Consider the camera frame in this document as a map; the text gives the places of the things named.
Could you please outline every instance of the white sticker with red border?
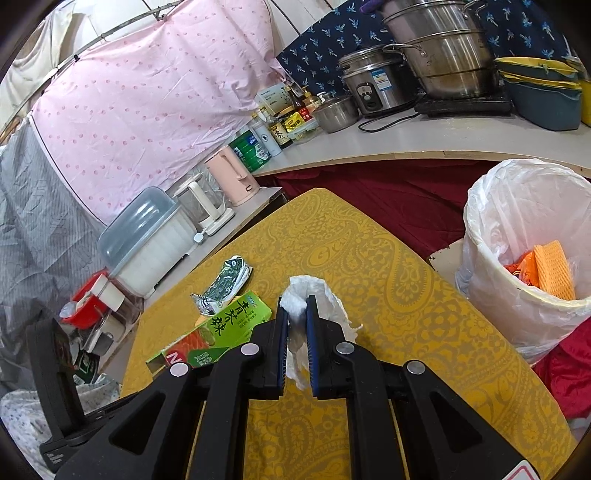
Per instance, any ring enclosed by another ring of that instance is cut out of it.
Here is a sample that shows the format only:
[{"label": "white sticker with red border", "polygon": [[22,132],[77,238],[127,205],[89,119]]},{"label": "white sticker with red border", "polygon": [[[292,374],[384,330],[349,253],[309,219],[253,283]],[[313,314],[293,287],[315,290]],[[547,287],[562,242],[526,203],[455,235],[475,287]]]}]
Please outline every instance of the white sticker with red border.
[{"label": "white sticker with red border", "polygon": [[503,480],[540,480],[527,460],[519,463]]}]

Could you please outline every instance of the silver screw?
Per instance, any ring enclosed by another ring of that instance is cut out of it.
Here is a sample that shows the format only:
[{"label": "silver screw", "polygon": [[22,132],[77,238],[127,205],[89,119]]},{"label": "silver screw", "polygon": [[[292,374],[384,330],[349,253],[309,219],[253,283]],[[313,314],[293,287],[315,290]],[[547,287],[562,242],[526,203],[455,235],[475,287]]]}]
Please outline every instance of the silver screw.
[{"label": "silver screw", "polygon": [[349,342],[341,342],[336,346],[336,351],[342,355],[350,355],[355,351],[355,346]]},{"label": "silver screw", "polygon": [[244,354],[244,355],[256,355],[259,352],[260,348],[257,344],[255,343],[245,343],[244,345],[242,345],[242,347],[240,348],[240,351]]},{"label": "silver screw", "polygon": [[421,375],[425,373],[425,364],[423,362],[419,362],[418,360],[413,360],[412,362],[408,363],[407,370],[413,375]]},{"label": "silver screw", "polygon": [[182,377],[189,373],[189,366],[183,362],[179,362],[170,367],[170,374],[173,377]]}]

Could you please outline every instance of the green box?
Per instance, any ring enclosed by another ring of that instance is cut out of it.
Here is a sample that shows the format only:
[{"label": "green box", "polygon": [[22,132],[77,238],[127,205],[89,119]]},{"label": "green box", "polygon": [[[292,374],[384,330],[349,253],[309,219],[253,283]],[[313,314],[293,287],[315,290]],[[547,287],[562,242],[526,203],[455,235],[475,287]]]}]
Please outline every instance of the green box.
[{"label": "green box", "polygon": [[214,363],[227,350],[247,343],[252,329],[259,323],[267,322],[271,313],[271,309],[249,291],[160,350],[146,365],[155,374],[177,362],[187,362],[195,368]]}]

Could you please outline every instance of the white bottle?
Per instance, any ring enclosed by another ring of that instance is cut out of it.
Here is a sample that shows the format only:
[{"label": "white bottle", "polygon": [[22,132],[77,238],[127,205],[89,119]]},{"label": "white bottle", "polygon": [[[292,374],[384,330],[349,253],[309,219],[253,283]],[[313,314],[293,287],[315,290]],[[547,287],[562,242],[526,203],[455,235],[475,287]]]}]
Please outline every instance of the white bottle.
[{"label": "white bottle", "polygon": [[248,127],[261,145],[269,151],[272,157],[276,157],[282,152],[281,147],[276,142],[273,135],[271,135],[271,132],[269,132],[267,124],[259,119],[258,116],[254,116],[252,120],[248,122]]}]

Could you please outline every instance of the rice cooker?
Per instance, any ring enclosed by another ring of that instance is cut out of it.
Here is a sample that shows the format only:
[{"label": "rice cooker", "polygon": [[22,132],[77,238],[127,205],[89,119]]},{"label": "rice cooker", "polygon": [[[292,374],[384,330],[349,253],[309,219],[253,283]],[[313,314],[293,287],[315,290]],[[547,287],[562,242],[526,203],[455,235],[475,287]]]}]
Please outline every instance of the rice cooker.
[{"label": "rice cooker", "polygon": [[364,48],[339,60],[343,81],[367,117],[406,110],[418,95],[418,81],[404,55],[383,47]]}]

